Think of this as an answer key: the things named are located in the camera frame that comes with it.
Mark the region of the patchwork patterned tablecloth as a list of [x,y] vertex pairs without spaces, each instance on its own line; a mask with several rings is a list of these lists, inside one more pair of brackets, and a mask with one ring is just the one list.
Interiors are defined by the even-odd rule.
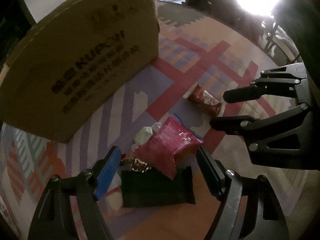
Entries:
[[[186,94],[201,86],[222,103],[220,116],[249,114],[268,118],[289,110],[293,99],[265,95],[257,101],[227,104],[225,90],[249,85],[274,61],[251,41],[200,12],[174,3],[158,3],[159,56],[122,85],[66,144],[28,134],[7,124],[1,130],[1,215],[18,239],[29,226],[54,174],[62,178],[91,168],[113,145],[125,155],[143,127],[176,115],[204,139],[204,147],[226,168],[255,178],[267,176],[284,215],[290,220],[308,171],[262,167],[250,163],[244,139],[213,130],[210,115]],[[115,239],[203,239],[218,209],[196,165],[184,154],[177,164],[191,166],[196,204],[124,208],[120,171],[99,207]]]

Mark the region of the brown cardboard box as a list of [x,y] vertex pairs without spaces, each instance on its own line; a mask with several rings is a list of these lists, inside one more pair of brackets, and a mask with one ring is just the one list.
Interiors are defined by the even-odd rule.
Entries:
[[156,0],[67,0],[36,24],[1,71],[1,121],[68,142],[158,55]]

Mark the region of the red brown chocolate bar wrapper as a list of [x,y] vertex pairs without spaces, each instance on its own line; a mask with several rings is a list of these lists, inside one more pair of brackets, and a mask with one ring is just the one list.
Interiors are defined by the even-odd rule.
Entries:
[[219,116],[223,107],[223,104],[219,100],[213,97],[212,94],[197,82],[186,91],[183,98],[196,104],[213,118]]

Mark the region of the pink red snack bag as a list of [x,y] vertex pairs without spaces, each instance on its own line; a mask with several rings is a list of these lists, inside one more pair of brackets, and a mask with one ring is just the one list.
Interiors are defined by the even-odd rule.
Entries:
[[177,173],[176,159],[186,153],[194,153],[202,143],[202,137],[185,126],[177,115],[172,114],[155,135],[138,146],[133,155],[174,179]]

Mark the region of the brown gold candy wrapper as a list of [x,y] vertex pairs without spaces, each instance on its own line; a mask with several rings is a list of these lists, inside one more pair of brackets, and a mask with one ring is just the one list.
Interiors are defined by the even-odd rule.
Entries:
[[136,157],[125,157],[121,159],[120,166],[126,166],[134,172],[145,173],[152,170],[152,167],[146,162],[141,161]]

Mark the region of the dark green snack bag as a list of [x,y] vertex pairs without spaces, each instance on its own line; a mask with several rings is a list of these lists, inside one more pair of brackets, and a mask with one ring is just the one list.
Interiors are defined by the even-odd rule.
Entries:
[[121,172],[123,207],[143,208],[177,204],[196,204],[190,166],[178,168],[173,180],[156,169]]

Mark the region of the white pale green candy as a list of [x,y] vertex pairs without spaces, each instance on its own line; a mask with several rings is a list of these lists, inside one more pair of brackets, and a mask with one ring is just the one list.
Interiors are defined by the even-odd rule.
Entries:
[[131,146],[131,150],[135,151],[140,146],[144,145],[149,139],[151,139],[162,127],[161,122],[156,122],[152,126],[144,126],[134,137],[134,144]]

